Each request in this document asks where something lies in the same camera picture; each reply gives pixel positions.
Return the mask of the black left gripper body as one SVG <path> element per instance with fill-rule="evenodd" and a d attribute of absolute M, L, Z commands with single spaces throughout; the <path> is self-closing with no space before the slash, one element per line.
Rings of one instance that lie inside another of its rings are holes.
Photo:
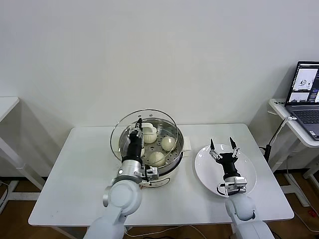
<path fill-rule="evenodd" d="M 134 160 L 142 161 L 142 138 L 137 131 L 131 132 L 129 138 L 124 144 L 122 151 L 122 161 Z"/>

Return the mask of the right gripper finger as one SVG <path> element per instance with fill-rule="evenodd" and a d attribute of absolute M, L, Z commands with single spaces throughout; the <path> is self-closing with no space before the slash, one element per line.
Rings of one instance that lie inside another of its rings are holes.
<path fill-rule="evenodd" d="M 229 137 L 230 139 L 230 143 L 231 143 L 231 147 L 233 149 L 233 153 L 232 153 L 232 157 L 234 158 L 238 158 L 238 152 L 239 152 L 239 148 L 237 147 L 236 142 L 232 139 L 232 137 Z"/>
<path fill-rule="evenodd" d="M 222 156 L 216 152 L 215 150 L 215 146 L 214 146 L 214 143 L 213 143 L 213 140 L 210 139 L 210 152 L 209 154 L 211 155 L 212 158 L 214 158 L 215 160 L 220 160 L 222 159 Z"/>

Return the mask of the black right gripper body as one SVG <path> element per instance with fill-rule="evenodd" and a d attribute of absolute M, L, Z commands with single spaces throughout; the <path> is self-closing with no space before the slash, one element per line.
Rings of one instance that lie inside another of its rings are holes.
<path fill-rule="evenodd" d="M 235 162 L 237 161 L 238 156 L 233 157 L 233 153 L 231 152 L 221 153 L 220 155 L 222 158 L 216 159 L 215 161 L 222 165 L 224 171 L 223 179 L 240 177 L 240 174 L 235 167 Z"/>

